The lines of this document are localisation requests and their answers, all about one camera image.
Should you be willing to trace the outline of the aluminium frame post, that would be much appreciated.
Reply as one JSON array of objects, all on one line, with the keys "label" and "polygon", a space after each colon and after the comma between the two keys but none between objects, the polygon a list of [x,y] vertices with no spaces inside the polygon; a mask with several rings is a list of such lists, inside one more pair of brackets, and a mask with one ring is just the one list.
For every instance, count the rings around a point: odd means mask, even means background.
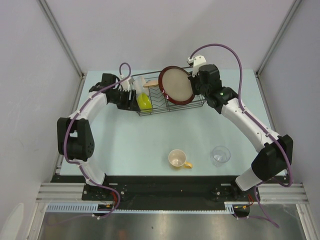
[{"label": "aluminium frame post", "polygon": [[53,11],[51,10],[48,2],[46,0],[37,0],[36,1],[42,10],[44,16],[46,17],[53,33],[55,34],[60,46],[62,47],[62,50],[66,54],[68,60],[70,61],[73,69],[77,73],[77,75],[80,77],[80,79],[83,78],[84,73],[81,70],[81,67],[72,51],[72,48],[70,44],[68,43],[67,38],[65,37],[60,24],[58,23]]},{"label": "aluminium frame post", "polygon": [[273,40],[271,41],[270,46],[268,47],[266,53],[264,54],[255,74],[257,77],[260,77],[262,72],[264,71],[265,67],[267,66],[268,62],[272,58],[274,52],[276,51],[277,46],[279,45],[280,41],[284,37],[288,27],[290,26],[292,20],[294,19],[296,13],[298,12],[303,0],[294,0],[286,13],[283,21],[280,24]]}]

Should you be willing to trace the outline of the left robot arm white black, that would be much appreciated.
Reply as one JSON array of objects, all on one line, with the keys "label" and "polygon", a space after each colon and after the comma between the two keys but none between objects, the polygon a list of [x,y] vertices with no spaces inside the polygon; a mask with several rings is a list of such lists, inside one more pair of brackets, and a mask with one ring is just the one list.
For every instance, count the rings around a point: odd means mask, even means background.
[{"label": "left robot arm white black", "polygon": [[139,112],[137,92],[129,84],[129,76],[119,78],[103,73],[101,80],[88,91],[83,105],[68,117],[57,121],[57,147],[67,163],[79,168],[85,182],[93,188],[93,194],[100,200],[110,196],[111,188],[104,184],[106,174],[92,159],[95,141],[91,124],[108,104],[119,110]]}]

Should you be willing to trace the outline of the right aluminium frame post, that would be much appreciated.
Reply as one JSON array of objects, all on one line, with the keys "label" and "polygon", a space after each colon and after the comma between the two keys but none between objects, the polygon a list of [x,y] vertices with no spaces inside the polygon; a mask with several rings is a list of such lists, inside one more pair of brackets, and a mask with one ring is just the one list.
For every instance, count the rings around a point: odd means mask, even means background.
[{"label": "right aluminium frame post", "polygon": [[280,41],[284,37],[288,27],[290,26],[292,20],[294,19],[296,13],[298,12],[303,0],[294,0],[286,13],[283,21],[280,24],[273,40],[271,41],[270,46],[268,47],[266,53],[264,54],[255,74],[257,77],[260,77],[262,72],[264,71],[265,67],[267,66],[268,62],[272,58],[274,52],[276,51],[277,46],[279,45]]}]

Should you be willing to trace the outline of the aluminium front rail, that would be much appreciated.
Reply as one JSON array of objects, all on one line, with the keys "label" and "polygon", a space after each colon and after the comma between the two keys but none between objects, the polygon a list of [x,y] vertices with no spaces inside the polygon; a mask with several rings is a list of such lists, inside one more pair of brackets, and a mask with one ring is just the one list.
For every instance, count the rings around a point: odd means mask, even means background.
[{"label": "aluminium front rail", "polygon": [[[83,183],[42,183],[36,201],[38,203],[78,203],[81,201]],[[278,184],[262,184],[258,188],[262,204],[308,204],[309,200],[301,183],[291,187]]]}]

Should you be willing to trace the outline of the red rimmed round plate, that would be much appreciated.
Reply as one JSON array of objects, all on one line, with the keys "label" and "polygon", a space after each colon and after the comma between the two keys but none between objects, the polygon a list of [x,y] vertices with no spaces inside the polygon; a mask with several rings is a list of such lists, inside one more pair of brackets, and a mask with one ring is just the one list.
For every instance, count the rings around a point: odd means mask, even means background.
[{"label": "red rimmed round plate", "polygon": [[158,86],[164,98],[180,106],[191,103],[195,95],[188,77],[189,73],[181,67],[165,67],[158,76]]}]

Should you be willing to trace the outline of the dark wire dish rack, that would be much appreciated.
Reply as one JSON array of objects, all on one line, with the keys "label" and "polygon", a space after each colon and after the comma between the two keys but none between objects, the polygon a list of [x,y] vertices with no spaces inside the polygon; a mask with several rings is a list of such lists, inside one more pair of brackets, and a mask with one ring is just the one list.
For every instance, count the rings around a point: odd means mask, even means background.
[{"label": "dark wire dish rack", "polygon": [[[139,77],[146,80],[149,83],[153,80],[158,80],[161,74],[161,70],[142,72],[133,74],[132,77],[136,81]],[[178,105],[177,103],[170,102],[162,93],[159,86],[147,86],[147,91],[149,93],[148,99],[151,103],[151,108],[141,109],[137,114],[140,117],[162,114],[167,112],[181,111],[186,109],[199,108],[206,102],[204,97],[201,95],[196,95],[188,104]]]}]

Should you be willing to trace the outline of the yellow green bowl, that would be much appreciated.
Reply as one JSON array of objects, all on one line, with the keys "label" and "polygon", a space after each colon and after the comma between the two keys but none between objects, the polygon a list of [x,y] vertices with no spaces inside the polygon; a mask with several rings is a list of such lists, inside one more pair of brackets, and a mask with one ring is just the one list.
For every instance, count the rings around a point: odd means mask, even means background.
[{"label": "yellow green bowl", "polygon": [[147,94],[141,93],[137,97],[137,103],[142,113],[150,113],[153,109],[151,101]]}]

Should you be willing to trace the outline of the left aluminium frame post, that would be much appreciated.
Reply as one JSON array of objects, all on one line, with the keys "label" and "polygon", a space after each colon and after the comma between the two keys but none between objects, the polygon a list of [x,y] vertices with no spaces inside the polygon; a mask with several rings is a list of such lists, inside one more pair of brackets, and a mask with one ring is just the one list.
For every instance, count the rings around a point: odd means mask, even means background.
[{"label": "left aluminium frame post", "polygon": [[70,44],[68,43],[67,38],[65,37],[60,24],[58,23],[53,11],[51,10],[48,2],[46,0],[37,0],[36,1],[42,10],[44,16],[46,17],[53,33],[55,34],[60,46],[62,47],[62,50],[66,54],[68,60],[70,61],[73,69],[77,73],[77,75],[80,77],[80,79],[83,78],[84,73],[81,70],[81,67],[72,51],[72,48]]}]

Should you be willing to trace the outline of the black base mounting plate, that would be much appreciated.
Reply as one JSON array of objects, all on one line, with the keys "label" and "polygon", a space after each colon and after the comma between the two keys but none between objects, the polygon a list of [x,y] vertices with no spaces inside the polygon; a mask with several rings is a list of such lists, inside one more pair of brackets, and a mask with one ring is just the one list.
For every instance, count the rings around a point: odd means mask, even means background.
[{"label": "black base mounting plate", "polygon": [[263,187],[283,187],[276,177],[256,189],[241,191],[236,188],[234,176],[110,176],[102,186],[90,185],[83,176],[54,175],[51,183],[63,186],[80,184],[83,201],[106,202],[119,194],[121,208],[135,208],[138,204],[157,207],[178,202],[192,206],[222,204],[224,202],[247,202],[261,198]]}]

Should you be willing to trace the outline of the white bowl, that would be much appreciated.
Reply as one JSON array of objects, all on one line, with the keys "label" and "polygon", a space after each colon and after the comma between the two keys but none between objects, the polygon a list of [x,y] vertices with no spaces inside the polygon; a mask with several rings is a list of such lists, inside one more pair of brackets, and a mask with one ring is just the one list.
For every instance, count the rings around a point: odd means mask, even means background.
[{"label": "white bowl", "polygon": [[142,93],[148,94],[148,89],[144,87],[146,84],[145,79],[142,76],[137,77],[133,82],[133,88],[136,91],[137,95],[140,95]]}]

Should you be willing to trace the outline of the clear plastic cup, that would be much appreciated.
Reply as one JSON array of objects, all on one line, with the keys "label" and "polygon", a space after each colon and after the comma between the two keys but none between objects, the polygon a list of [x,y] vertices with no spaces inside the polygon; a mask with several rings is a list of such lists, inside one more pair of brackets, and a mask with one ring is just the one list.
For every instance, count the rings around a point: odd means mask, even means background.
[{"label": "clear plastic cup", "polygon": [[231,158],[229,149],[225,146],[216,146],[211,152],[212,164],[216,167],[220,167],[227,163]]}]

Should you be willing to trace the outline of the beige bird pattern plate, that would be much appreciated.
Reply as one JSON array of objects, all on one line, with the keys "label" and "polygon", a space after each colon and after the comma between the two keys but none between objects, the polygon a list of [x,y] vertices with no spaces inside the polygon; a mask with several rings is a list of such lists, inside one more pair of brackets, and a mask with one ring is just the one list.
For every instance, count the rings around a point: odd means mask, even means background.
[{"label": "beige bird pattern plate", "polygon": [[152,80],[152,81],[148,81],[146,82],[143,87],[144,88],[151,88],[151,87],[157,87],[159,85],[159,82],[157,80]]}]

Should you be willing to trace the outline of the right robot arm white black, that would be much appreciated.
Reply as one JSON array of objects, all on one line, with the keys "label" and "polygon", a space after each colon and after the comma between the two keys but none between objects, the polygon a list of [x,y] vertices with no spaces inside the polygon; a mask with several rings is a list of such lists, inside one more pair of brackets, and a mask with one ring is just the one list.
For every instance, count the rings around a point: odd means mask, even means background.
[{"label": "right robot arm white black", "polygon": [[214,64],[193,67],[189,80],[193,93],[202,95],[211,108],[231,121],[257,152],[251,166],[234,180],[230,188],[235,200],[242,201],[251,188],[269,181],[280,172],[291,172],[293,139],[268,130],[256,119],[243,105],[240,95],[222,85],[220,72]]}]

